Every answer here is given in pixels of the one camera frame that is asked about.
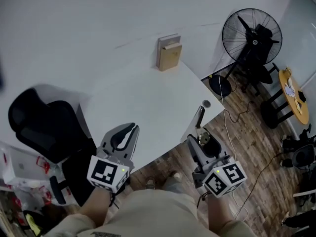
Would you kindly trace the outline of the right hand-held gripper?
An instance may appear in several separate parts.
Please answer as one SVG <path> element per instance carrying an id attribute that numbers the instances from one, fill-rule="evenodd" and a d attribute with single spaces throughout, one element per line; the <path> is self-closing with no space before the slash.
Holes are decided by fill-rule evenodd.
<path id="1" fill-rule="evenodd" d="M 186 142 L 194 162 L 204 163 L 198 165 L 192 173 L 196 188 L 205 187 L 220 198 L 233 192 L 247 179 L 239 161 L 235 161 L 230 155 L 219 157 L 221 145 L 206 129 L 200 134 L 200 143 L 190 134 Z"/>

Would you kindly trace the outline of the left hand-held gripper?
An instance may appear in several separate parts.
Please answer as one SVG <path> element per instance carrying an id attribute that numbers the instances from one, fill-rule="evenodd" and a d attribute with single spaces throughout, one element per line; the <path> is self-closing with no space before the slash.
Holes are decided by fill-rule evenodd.
<path id="1" fill-rule="evenodd" d="M 130 132 L 123 148 L 119 145 Z M 124 185 L 134 169 L 132 157 L 135 152 L 140 128 L 133 122 L 121 124 L 108 131 L 92 156 L 88 168 L 87 180 L 95 187 L 116 194 Z"/>

